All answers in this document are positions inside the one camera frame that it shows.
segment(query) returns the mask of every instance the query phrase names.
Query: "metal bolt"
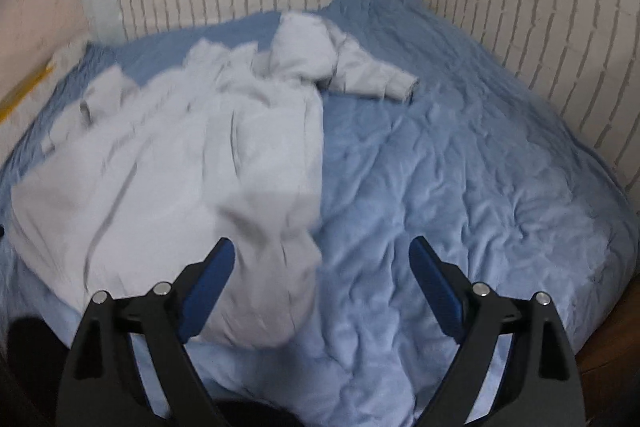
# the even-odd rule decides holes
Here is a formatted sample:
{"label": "metal bolt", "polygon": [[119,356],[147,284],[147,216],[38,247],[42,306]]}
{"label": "metal bolt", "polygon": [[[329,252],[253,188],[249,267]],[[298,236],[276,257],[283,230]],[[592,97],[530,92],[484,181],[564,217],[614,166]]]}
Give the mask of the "metal bolt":
{"label": "metal bolt", "polygon": [[551,297],[549,297],[548,293],[538,292],[536,293],[536,301],[543,306],[547,306],[548,304],[551,304]]}
{"label": "metal bolt", "polygon": [[108,296],[109,294],[106,291],[100,290],[99,292],[94,293],[94,296],[91,297],[91,300],[96,304],[102,304],[107,300]]}
{"label": "metal bolt", "polygon": [[489,293],[491,293],[491,288],[489,288],[489,286],[487,286],[483,282],[475,283],[472,289],[476,295],[479,295],[481,297],[486,297],[487,295],[489,295]]}
{"label": "metal bolt", "polygon": [[171,291],[171,285],[168,282],[159,282],[154,286],[154,293],[158,296],[167,295]]}

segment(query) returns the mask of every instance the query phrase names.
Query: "mattress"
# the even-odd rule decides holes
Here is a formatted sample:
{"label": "mattress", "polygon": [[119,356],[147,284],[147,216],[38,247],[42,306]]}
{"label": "mattress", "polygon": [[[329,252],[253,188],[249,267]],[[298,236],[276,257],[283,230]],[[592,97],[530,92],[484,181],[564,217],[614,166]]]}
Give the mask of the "mattress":
{"label": "mattress", "polygon": [[[376,58],[418,76],[411,103],[323,94],[318,302],[280,349],[190,343],[214,396],[247,396],[307,425],[405,426],[426,406],[455,354],[408,266],[424,235],[470,280],[505,296],[552,295],[577,351],[622,293],[638,257],[638,224],[600,158],[479,44],[420,0],[337,0],[320,13]],[[40,139],[100,71],[119,63],[145,84],[179,64],[201,37],[266,48],[276,12],[92,46],[56,88],[0,172],[0,216],[10,188],[43,160]],[[0,245],[1,324],[43,316],[67,344],[79,316],[57,300],[10,245]],[[486,411],[508,339],[498,343],[473,417]],[[142,341],[136,356],[154,409],[166,411]]]}

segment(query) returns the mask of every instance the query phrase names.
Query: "blue gripper pad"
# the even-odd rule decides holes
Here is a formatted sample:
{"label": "blue gripper pad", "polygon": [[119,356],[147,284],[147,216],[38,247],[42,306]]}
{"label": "blue gripper pad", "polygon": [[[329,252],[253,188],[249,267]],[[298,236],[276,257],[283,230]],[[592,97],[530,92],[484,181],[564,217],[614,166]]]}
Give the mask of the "blue gripper pad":
{"label": "blue gripper pad", "polygon": [[[416,237],[409,246],[409,266],[440,329],[445,335],[460,343],[465,336],[465,306],[462,301],[464,297],[460,295],[460,289],[456,289],[444,273],[448,271],[447,268],[459,271],[458,267],[443,263],[423,237]],[[459,279],[460,276],[466,281],[462,272],[456,278]]]}
{"label": "blue gripper pad", "polygon": [[199,335],[218,302],[236,262],[236,249],[228,239],[221,240],[204,261],[206,266],[182,302],[178,338],[185,344]]}

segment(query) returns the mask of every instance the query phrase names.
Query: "silver screw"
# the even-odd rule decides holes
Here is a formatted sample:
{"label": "silver screw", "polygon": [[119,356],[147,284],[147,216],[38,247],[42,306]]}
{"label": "silver screw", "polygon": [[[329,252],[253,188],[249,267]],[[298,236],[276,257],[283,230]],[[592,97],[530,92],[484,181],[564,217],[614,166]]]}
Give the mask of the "silver screw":
{"label": "silver screw", "polygon": [[159,282],[154,286],[154,293],[158,296],[167,295],[171,291],[171,285],[168,282]]}
{"label": "silver screw", "polygon": [[94,293],[94,296],[91,297],[91,300],[96,304],[102,304],[107,300],[108,296],[109,294],[106,291],[100,290],[99,292]]}
{"label": "silver screw", "polygon": [[551,304],[551,297],[549,297],[548,293],[538,292],[536,293],[536,301],[543,306],[547,306],[548,304]]}
{"label": "silver screw", "polygon": [[489,293],[491,293],[491,288],[489,288],[489,286],[487,286],[483,282],[475,283],[472,289],[476,295],[479,295],[481,297],[486,297],[487,295],[489,295]]}

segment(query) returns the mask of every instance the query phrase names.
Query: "yellow object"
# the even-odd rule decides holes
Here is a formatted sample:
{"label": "yellow object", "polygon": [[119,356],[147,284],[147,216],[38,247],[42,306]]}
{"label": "yellow object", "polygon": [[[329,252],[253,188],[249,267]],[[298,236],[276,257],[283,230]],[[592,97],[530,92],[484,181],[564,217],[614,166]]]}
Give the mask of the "yellow object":
{"label": "yellow object", "polygon": [[0,123],[6,120],[11,112],[18,107],[24,97],[27,96],[39,83],[41,83],[41,81],[47,78],[55,69],[55,64],[47,64],[15,86],[14,89],[12,89],[7,96],[0,101]]}

